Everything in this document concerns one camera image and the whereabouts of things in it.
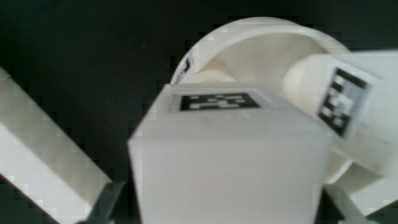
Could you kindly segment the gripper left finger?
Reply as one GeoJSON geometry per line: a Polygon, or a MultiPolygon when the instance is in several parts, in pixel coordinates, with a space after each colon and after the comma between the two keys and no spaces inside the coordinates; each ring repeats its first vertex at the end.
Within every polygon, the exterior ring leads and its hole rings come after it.
{"type": "Polygon", "coordinates": [[[76,224],[117,224],[113,211],[118,203],[122,188],[122,182],[108,182],[104,184],[86,218],[77,221],[76,224]]]}

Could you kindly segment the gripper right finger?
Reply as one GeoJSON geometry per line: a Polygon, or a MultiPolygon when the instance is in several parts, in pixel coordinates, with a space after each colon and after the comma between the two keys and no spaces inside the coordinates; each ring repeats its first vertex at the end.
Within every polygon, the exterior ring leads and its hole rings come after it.
{"type": "Polygon", "coordinates": [[[344,192],[340,186],[335,184],[324,184],[323,192],[326,200],[339,213],[339,219],[335,224],[376,224],[376,222],[369,220],[363,214],[360,213],[347,193],[344,192]]]}

